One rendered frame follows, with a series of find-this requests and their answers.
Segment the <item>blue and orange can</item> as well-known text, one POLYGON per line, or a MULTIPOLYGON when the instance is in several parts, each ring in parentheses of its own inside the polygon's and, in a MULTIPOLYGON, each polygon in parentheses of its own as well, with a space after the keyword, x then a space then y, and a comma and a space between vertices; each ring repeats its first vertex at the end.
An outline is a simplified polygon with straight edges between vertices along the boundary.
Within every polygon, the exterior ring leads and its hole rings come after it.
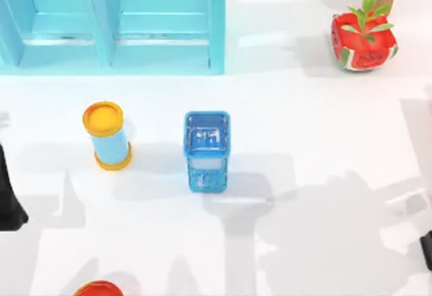
POLYGON ((124 113, 114 102, 91 104, 83 113, 82 122, 91 136, 94 157, 100 168, 119 171, 132 159, 132 146, 124 130, 124 113))

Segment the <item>light blue rack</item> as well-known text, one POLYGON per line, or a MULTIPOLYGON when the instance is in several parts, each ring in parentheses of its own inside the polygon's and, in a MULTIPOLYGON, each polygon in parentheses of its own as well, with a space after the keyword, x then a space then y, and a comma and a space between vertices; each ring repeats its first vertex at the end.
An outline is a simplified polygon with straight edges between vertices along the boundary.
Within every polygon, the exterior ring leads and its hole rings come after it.
POLYGON ((0 0, 0 75, 225 70, 225 0, 0 0))

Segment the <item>watermelon plant pot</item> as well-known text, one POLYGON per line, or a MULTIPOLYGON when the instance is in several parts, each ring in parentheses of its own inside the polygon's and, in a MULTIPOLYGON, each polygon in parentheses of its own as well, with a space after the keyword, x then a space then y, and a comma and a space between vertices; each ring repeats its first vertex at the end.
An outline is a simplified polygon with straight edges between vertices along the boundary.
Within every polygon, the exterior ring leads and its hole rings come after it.
POLYGON ((399 49, 392 31, 374 31, 385 23, 385 15, 377 16, 366 23, 366 34, 362 35, 354 13, 333 15, 331 45, 341 67, 350 71, 368 71, 391 60, 399 49))

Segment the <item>green plant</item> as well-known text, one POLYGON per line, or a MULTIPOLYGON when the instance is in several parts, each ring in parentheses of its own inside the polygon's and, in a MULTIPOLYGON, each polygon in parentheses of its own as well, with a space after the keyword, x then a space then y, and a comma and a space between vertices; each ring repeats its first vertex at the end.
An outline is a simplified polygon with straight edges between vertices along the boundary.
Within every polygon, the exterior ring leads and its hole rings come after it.
POLYGON ((372 33, 391 30, 394 27, 393 24, 386 22, 384 24, 379 24, 374 28, 367 30, 368 22, 376 20, 380 16, 384 16, 390 10, 390 5, 382 5, 378 7, 375 11, 373 11, 376 3, 377 0, 362 0, 362 7, 360 9, 354 9, 353 7, 348 6, 348 9, 356 17, 359 29, 357 30, 354 26, 348 24, 341 26, 341 29, 347 32, 360 34, 369 42, 375 42, 375 37, 372 35, 372 33))

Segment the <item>red and orange round lid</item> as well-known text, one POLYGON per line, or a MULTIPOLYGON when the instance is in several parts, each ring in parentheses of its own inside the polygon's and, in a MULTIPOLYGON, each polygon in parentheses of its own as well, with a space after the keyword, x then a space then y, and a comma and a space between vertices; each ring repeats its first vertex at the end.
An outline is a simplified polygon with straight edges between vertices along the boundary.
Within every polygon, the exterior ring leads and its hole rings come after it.
POLYGON ((108 280, 94 280, 81 286, 72 296, 125 296, 123 291, 108 280))

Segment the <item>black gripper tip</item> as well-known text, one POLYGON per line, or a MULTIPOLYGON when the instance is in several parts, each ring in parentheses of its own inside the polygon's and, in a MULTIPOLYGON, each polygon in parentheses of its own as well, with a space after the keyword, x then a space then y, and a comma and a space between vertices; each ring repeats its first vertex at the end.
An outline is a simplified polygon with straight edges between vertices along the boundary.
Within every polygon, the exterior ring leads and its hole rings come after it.
POLYGON ((4 150, 0 144, 0 231, 17 231, 28 219, 11 186, 4 150))
POLYGON ((419 239, 426 267, 432 272, 432 230, 419 239))

